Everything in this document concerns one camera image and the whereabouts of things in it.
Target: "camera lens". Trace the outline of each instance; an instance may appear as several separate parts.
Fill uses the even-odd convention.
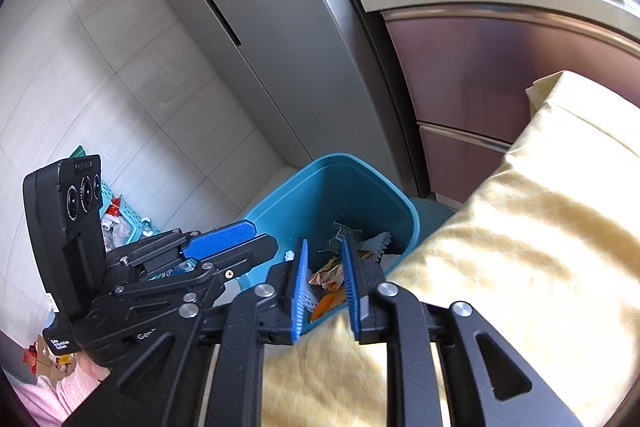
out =
[[[71,185],[66,192],[66,211],[72,221],[78,217],[78,191]]]
[[[96,200],[99,200],[101,193],[102,193],[102,185],[100,184],[100,176],[96,174],[94,176],[94,198]]]
[[[80,185],[80,195],[82,198],[82,208],[85,212],[89,212],[91,203],[94,201],[94,190],[91,186],[89,178],[82,178],[82,184]]]

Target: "pink cabinet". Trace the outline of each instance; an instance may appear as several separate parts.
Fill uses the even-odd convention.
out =
[[[431,190],[463,203],[500,165],[502,153],[420,129]]]
[[[386,25],[419,121],[512,143],[529,122],[525,89],[561,70],[640,105],[640,59],[601,40],[521,20],[393,15]],[[500,153],[421,134],[432,189],[455,201],[499,163]]]

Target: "cabinet drawer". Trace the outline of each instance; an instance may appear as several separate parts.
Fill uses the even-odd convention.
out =
[[[529,123],[525,89],[562,70],[640,104],[640,60],[568,30],[446,16],[388,20],[386,25],[421,121],[512,143]]]
[[[460,203],[494,173],[504,156],[504,152],[487,146],[434,134],[424,126],[420,137],[431,190]]]
[[[207,0],[169,0],[226,85],[280,155],[298,167],[310,156],[273,100],[238,51]]]

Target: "pink clothing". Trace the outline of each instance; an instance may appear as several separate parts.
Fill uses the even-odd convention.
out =
[[[47,377],[38,377],[35,385],[24,383],[15,386],[14,390],[38,425],[60,427],[98,384],[100,381],[76,365],[71,375],[57,383]]]

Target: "blue trash bin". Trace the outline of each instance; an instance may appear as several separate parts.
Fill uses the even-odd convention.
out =
[[[361,229],[363,239],[389,231],[386,253],[410,253],[418,245],[420,219],[415,205],[373,167],[350,154],[318,158],[264,198],[245,216],[257,233],[278,241],[274,259],[238,278],[242,290],[262,283],[270,267],[284,261],[298,237],[309,241],[309,268],[328,259],[317,254],[335,235],[334,221]]]

